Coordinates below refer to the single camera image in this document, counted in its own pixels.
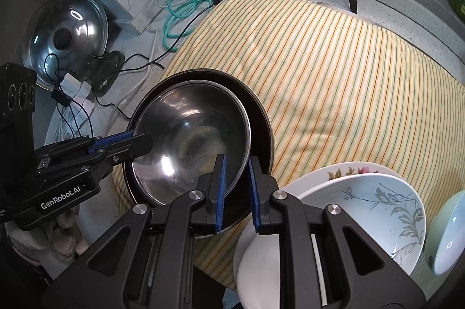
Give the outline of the gloved hand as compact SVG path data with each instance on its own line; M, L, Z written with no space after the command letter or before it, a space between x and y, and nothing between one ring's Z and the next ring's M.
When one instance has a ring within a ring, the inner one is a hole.
M15 222L7 222L6 234L23 257L38 260L40 252L50 251L53 257L67 261L89 247L76 221L79 212L77 205L33 230L21 230Z

